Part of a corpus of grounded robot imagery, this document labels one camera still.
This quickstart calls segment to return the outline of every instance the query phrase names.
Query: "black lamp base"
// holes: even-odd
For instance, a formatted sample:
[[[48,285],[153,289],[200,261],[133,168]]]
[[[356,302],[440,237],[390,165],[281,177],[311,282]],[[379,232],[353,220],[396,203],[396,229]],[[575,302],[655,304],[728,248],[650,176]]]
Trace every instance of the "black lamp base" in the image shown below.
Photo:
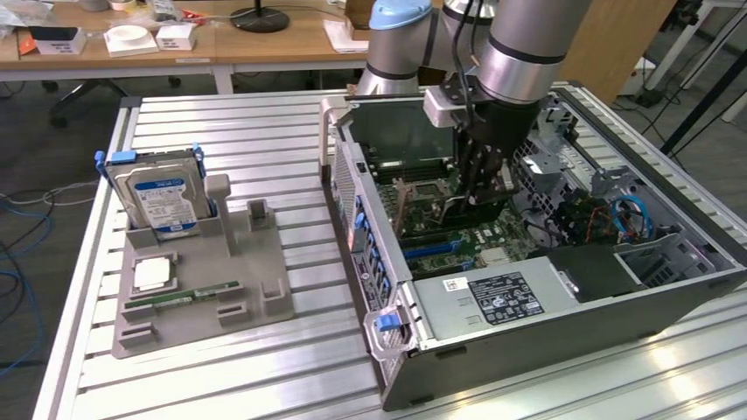
[[[269,33],[281,31],[291,24],[291,18],[280,10],[261,8],[261,16],[257,10],[251,8],[239,9],[231,16],[241,15],[231,18],[231,23],[241,31]]]

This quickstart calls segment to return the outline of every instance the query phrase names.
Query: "gray plastic holder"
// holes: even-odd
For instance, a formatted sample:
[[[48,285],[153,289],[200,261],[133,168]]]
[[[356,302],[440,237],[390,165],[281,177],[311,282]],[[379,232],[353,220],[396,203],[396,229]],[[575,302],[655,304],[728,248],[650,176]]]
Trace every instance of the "gray plastic holder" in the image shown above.
[[[217,215],[197,221],[199,234],[159,242],[149,228],[125,231],[112,347],[119,359],[295,315],[272,208],[260,199],[249,201],[245,210],[229,213],[227,175],[205,178],[205,192]],[[172,262],[172,282],[136,292],[136,263],[156,257]],[[220,288],[193,292],[212,286]],[[137,301],[148,304],[125,308]]]

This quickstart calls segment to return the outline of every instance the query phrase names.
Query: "white device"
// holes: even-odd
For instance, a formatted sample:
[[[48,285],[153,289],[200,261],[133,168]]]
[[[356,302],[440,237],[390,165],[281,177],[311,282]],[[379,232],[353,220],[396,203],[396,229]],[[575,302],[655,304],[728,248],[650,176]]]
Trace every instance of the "white device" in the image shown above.
[[[159,46],[153,35],[143,27],[133,24],[116,26],[104,32],[108,56],[125,57],[128,55],[157,53]]]
[[[53,31],[53,28],[45,28],[47,32]],[[75,35],[65,36],[63,33],[60,37],[49,37],[48,39],[41,39],[39,35],[33,35],[36,38],[36,49],[40,54],[80,54],[83,53],[83,48],[85,47],[85,33],[81,28],[77,28]]]
[[[165,51],[191,51],[196,39],[193,24],[169,24],[155,35],[155,42]]]

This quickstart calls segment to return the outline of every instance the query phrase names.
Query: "white box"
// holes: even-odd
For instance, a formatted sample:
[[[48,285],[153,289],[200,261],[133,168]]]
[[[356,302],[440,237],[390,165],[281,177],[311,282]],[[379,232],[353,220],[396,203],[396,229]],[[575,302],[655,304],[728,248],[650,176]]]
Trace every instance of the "white box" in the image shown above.
[[[643,88],[643,83],[646,83],[646,80],[654,74],[654,70],[656,70],[656,65],[647,59],[640,58],[632,72],[630,72],[628,80],[626,81],[618,96],[635,95]]]
[[[56,39],[56,40],[33,40],[36,42],[36,49],[40,54],[80,54],[83,53],[83,47],[85,46],[85,33],[83,29],[75,34],[75,37],[69,40]]]
[[[161,50],[191,51],[195,47],[195,25],[169,24],[155,35],[155,42]]]
[[[113,39],[108,32],[104,32],[104,40],[107,41],[108,56],[112,58],[159,52],[159,45],[149,32],[141,39],[127,42]]]

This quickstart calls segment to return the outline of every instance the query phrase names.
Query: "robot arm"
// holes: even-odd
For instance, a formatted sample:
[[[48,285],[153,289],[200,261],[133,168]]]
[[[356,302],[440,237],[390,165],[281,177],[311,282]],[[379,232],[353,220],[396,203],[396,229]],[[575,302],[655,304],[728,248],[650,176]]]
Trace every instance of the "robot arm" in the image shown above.
[[[360,78],[359,95],[395,95],[418,92],[418,69],[430,67],[455,71],[452,42],[467,10],[458,51],[462,63],[470,62],[470,43],[475,27],[475,49],[486,45],[496,0],[446,0],[434,9],[431,0],[378,0],[371,14],[371,41],[367,69]]]
[[[476,37],[476,42],[482,39],[478,75],[466,77],[470,97],[456,74],[440,86],[427,89],[424,99],[434,125],[455,129],[464,211],[467,207],[494,205],[516,191],[511,157],[538,118],[539,101],[555,81],[591,0],[499,0],[498,5],[486,1],[479,13],[476,0],[447,1],[440,12],[431,10],[430,4],[424,7],[419,3],[423,1],[375,3],[368,68],[359,94],[416,92],[420,66],[448,62],[451,68],[436,68],[454,69],[454,60],[443,61],[440,56],[452,50],[460,20],[466,21],[458,39],[462,63],[468,58],[472,25],[482,29],[480,38]],[[398,15],[395,11],[403,4],[410,5],[410,14]],[[396,15],[400,23],[407,23],[396,25],[392,20],[382,24],[387,22],[382,14]],[[475,15],[495,15],[490,33],[484,31],[486,19]]]

